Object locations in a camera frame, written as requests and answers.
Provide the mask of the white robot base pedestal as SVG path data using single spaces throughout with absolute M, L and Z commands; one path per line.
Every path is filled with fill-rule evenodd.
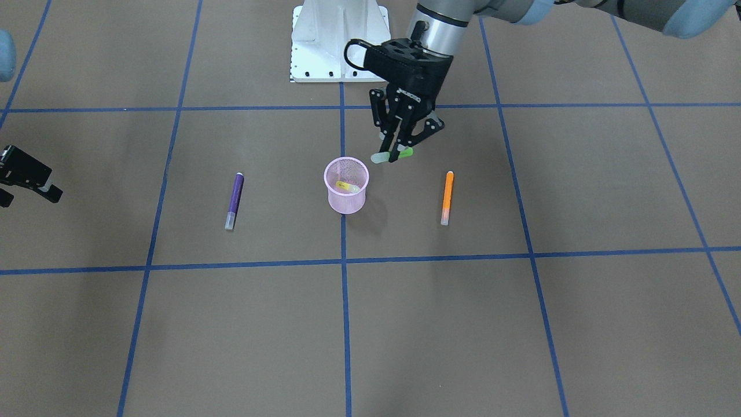
M 289 80 L 371 83 L 383 79 L 345 61 L 352 39 L 378 45 L 391 39 L 389 13 L 376 1 L 304 1 L 293 8 Z

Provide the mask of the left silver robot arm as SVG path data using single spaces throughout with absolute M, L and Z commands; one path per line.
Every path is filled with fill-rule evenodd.
M 492 17 L 516 25 L 533 25 L 558 1 L 418 1 L 407 34 L 371 44 L 351 39 L 343 56 L 356 71 L 387 82 L 373 88 L 369 100 L 381 146 L 373 163 L 394 163 L 443 130 L 436 99 L 461 40 L 475 17 Z M 691 39 L 715 25 L 738 1 L 579 1 L 632 24 L 676 39 Z

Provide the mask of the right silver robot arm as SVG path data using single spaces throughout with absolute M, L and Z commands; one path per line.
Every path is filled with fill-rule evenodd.
M 1 80 L 10 81 L 16 70 L 16 46 L 9 31 L 1 31 Z M 1 183 L 26 188 L 51 203 L 58 203 L 63 190 L 51 182 L 52 169 L 15 145 L 7 145 L 1 155 Z

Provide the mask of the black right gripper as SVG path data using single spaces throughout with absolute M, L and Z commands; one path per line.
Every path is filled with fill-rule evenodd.
M 15 145 L 5 146 L 1 158 L 1 183 L 32 190 L 51 203 L 58 203 L 63 190 L 51 181 L 53 170 Z

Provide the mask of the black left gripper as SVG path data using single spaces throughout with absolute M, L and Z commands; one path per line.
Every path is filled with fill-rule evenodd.
M 391 110 L 386 91 L 369 90 L 374 126 L 381 137 L 379 152 L 372 158 L 396 162 L 403 148 L 413 148 L 445 128 L 434 111 L 436 98 L 452 66 L 453 56 L 433 53 L 412 39 L 391 39 L 370 45 L 365 52 L 365 70 L 388 82 L 393 93 L 411 102 L 394 102 Z

